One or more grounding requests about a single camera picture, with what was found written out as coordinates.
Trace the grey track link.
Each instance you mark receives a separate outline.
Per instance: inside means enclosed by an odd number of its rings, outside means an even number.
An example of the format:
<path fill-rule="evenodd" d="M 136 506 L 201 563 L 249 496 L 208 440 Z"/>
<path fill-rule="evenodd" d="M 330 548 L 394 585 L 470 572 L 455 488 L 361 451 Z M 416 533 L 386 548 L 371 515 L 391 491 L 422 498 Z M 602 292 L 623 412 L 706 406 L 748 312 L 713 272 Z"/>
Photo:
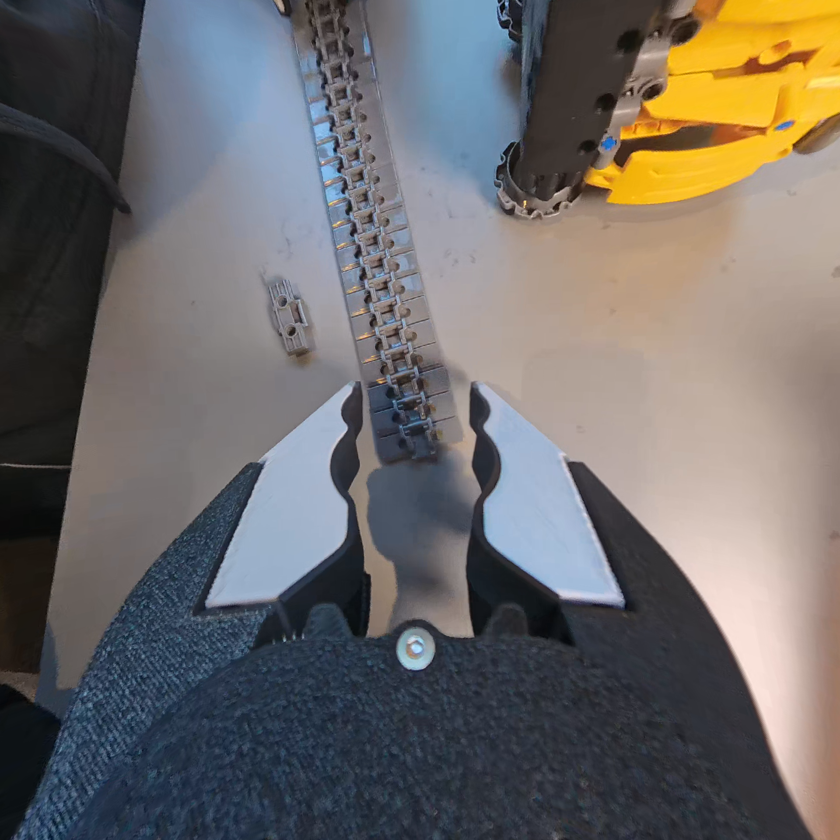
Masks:
<path fill-rule="evenodd" d="M 269 312 L 287 356 L 301 360 L 314 347 L 308 306 L 299 286 L 282 276 L 270 276 L 266 281 Z"/>

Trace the black yellow toy brick vehicle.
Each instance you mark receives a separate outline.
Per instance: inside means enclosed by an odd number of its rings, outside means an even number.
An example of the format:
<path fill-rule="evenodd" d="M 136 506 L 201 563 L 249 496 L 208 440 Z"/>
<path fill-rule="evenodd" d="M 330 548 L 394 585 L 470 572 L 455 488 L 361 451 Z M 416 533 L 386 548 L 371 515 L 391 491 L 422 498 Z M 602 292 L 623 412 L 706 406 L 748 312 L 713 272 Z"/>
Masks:
<path fill-rule="evenodd" d="M 521 134 L 495 184 L 509 215 L 586 186 L 677 203 L 838 139 L 838 1 L 498 2 L 521 53 Z"/>

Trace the light grey desk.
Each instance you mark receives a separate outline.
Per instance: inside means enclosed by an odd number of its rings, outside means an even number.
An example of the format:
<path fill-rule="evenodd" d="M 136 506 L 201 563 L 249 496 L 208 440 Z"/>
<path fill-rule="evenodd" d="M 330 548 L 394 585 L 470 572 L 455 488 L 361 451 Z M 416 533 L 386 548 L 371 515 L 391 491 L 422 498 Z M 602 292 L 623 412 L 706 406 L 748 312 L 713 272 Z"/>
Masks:
<path fill-rule="evenodd" d="M 369 2 L 418 263 L 464 439 L 352 496 L 370 630 L 469 631 L 469 384 L 584 461 L 738 657 L 785 782 L 838 838 L 838 144 L 690 203 L 500 213 L 517 67 L 493 2 Z M 271 2 L 147 2 L 37 700 L 61 715 L 152 561 L 241 466 L 360 376 L 291 25 Z M 314 347 L 287 356 L 266 281 Z"/>

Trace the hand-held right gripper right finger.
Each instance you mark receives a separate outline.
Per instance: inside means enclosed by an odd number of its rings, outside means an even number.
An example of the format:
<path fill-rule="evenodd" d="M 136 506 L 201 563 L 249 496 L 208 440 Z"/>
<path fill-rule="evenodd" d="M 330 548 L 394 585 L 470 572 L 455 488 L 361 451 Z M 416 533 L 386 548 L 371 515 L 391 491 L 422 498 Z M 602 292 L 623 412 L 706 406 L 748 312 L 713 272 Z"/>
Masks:
<path fill-rule="evenodd" d="M 482 635 L 504 606 L 526 634 L 570 637 L 563 605 L 624 610 L 564 451 L 484 382 L 469 388 L 479 495 L 467 549 L 469 618 Z"/>

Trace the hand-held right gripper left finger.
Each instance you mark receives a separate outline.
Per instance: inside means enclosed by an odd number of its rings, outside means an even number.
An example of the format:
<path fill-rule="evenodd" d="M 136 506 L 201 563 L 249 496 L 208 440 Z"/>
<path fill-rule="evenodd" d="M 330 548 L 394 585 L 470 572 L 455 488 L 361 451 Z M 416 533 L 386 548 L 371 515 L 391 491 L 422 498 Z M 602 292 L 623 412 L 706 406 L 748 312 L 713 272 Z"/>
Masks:
<path fill-rule="evenodd" d="M 259 460 L 204 611 L 271 606 L 281 635 L 301 637 L 312 608 L 327 603 L 352 635 L 368 633 L 371 577 L 350 495 L 363 408 L 361 384 L 350 382 Z"/>

